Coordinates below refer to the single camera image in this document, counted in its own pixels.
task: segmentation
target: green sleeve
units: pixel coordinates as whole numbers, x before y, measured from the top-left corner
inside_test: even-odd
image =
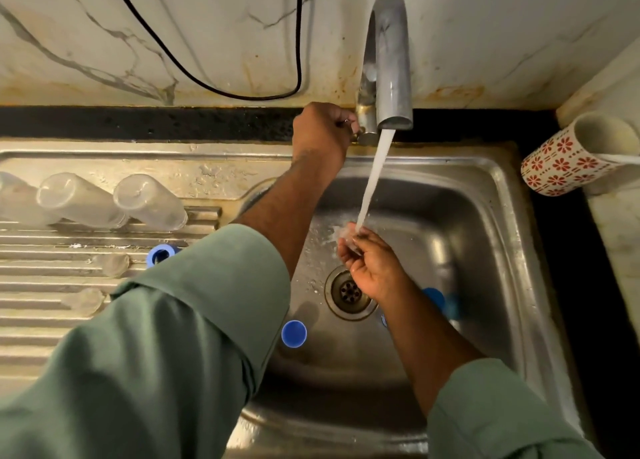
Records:
[[[124,283],[0,406],[3,457],[215,458],[289,306],[262,235],[228,225]]]
[[[595,459],[596,450],[500,360],[455,370],[427,420],[434,459]]]

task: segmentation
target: faucet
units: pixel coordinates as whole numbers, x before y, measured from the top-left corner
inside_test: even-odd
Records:
[[[376,146],[380,130],[413,128],[409,32],[404,0],[376,0],[356,100],[358,143]]]

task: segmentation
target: running water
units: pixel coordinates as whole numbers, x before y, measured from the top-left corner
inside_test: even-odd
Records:
[[[371,167],[371,174],[369,175],[369,181],[367,182],[367,188],[364,190],[364,196],[362,197],[362,206],[360,207],[360,214],[358,214],[358,221],[356,222],[356,234],[362,228],[364,219],[367,217],[369,211],[369,205],[371,204],[371,198],[373,192],[378,185],[378,179],[380,179],[380,172],[382,172],[382,165],[385,163],[389,147],[391,147],[391,141],[394,139],[395,130],[382,130],[380,133],[380,142],[378,143],[378,149],[376,150],[376,156],[373,158],[373,166]]]

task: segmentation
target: black wire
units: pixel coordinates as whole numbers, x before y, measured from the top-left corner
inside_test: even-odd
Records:
[[[288,98],[288,97],[296,94],[300,90],[300,86],[302,85],[302,65],[301,65],[301,61],[300,61],[300,24],[302,24],[302,22],[301,22],[302,21],[302,0],[296,0],[296,72],[297,72],[297,76],[298,76],[298,80],[296,81],[296,87],[293,90],[288,91],[286,93],[277,94],[277,95],[271,95],[271,96],[242,96],[242,95],[236,95],[236,94],[233,94],[233,93],[227,93],[226,91],[222,91],[222,90],[219,90],[217,88],[213,88],[212,86],[207,85],[206,83],[198,80],[194,75],[192,75],[190,72],[188,72],[187,69],[183,65],[180,64],[180,61],[178,61],[178,59],[175,58],[175,56],[172,54],[172,52],[169,50],[169,48],[166,47],[164,42],[162,42],[162,39],[160,39],[160,36],[158,36],[158,34],[156,34],[155,31],[153,29],[151,29],[151,26],[149,26],[149,24],[147,24],[147,21],[144,20],[144,18],[140,15],[138,10],[133,6],[132,2],[130,0],[123,0],[123,2],[127,5],[129,10],[131,11],[131,13],[138,20],[138,22],[140,22],[140,24],[142,24],[142,27],[144,27],[147,30],[147,32],[149,33],[149,35],[154,38],[154,40],[162,48],[162,50],[169,57],[169,59],[171,59],[171,61],[173,61],[173,63],[178,67],[178,69],[180,69],[180,71],[183,72],[183,74],[189,80],[193,81],[194,83],[196,83],[199,86],[202,86],[206,90],[212,91],[213,93],[217,93],[217,94],[222,95],[222,96],[227,96],[228,98],[245,99],[245,100],[249,100],[249,101],[266,101],[266,100],[269,100],[269,99]]]

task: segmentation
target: ceramic mug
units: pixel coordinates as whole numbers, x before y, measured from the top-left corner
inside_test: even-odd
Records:
[[[627,122],[587,112],[529,154],[522,161],[520,173],[534,191],[561,196],[623,165],[594,154],[639,153],[640,140]]]

